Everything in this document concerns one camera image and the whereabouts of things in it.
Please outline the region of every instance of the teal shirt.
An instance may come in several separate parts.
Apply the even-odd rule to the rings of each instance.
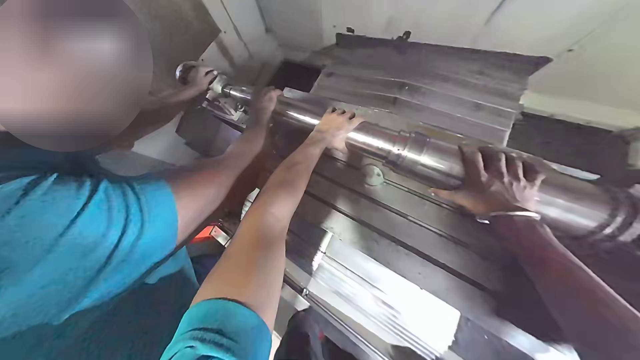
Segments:
[[[196,285],[186,251],[174,251],[177,210],[168,184],[116,176],[91,154],[8,145],[7,138],[15,142],[0,133],[0,351],[34,359],[159,354],[175,330],[173,315],[159,318],[180,316],[172,301],[182,309]],[[174,277],[180,284],[165,281],[179,270],[187,274]],[[148,284],[161,279],[179,293],[152,293]],[[129,329],[137,332],[125,336]],[[270,346],[253,311],[206,300],[186,311],[163,359],[267,359]]]
[[[0,338],[125,292],[154,275],[176,239],[164,180],[115,176],[87,154],[0,143]]]
[[[258,314],[236,301],[210,299],[184,314],[162,360],[268,360],[271,332]]]

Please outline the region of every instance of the shiny metal rod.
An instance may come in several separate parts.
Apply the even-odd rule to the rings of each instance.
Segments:
[[[251,98],[251,88],[247,87],[228,85],[221,93],[243,104]],[[313,130],[324,111],[281,96],[274,119]],[[463,179],[457,144],[420,132],[394,131],[363,122],[349,134],[347,148],[430,186],[455,189]],[[639,199],[625,189],[602,188],[553,169],[548,170],[541,185],[537,209],[556,234],[634,246],[640,241],[639,211]]]

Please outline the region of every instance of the silver bangle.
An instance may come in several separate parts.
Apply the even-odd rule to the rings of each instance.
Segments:
[[[511,216],[511,217],[530,217],[535,220],[540,220],[540,214],[534,213],[533,211],[496,211],[494,213],[490,213],[485,217],[476,217],[476,220],[482,222],[484,224],[489,224],[489,219],[491,217],[501,217],[501,216]]]

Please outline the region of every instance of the orange object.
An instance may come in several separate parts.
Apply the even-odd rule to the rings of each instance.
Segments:
[[[200,231],[200,233],[197,234],[196,237],[193,238],[193,240],[191,240],[191,243],[199,243],[201,241],[212,240],[213,236],[211,236],[211,231],[213,231],[214,227],[215,225],[210,225],[202,229],[202,231]]]

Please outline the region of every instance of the hand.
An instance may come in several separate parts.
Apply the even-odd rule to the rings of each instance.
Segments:
[[[545,178],[539,167],[492,147],[460,147],[465,167],[459,190],[433,192],[464,206],[476,216],[496,211],[535,211],[538,188]]]
[[[329,108],[316,125],[312,136],[319,136],[327,143],[327,147],[341,152],[346,152],[345,140],[347,135],[363,122],[364,119],[356,117],[353,111]]]
[[[269,118],[271,118],[271,113],[273,113],[280,95],[282,95],[282,91],[272,86],[260,91],[251,105],[251,114],[258,124],[266,125],[269,123]]]
[[[198,65],[191,71],[189,71],[189,75],[187,77],[188,85],[198,92],[203,92],[207,90],[209,84],[213,79],[216,78],[218,72],[213,68]]]

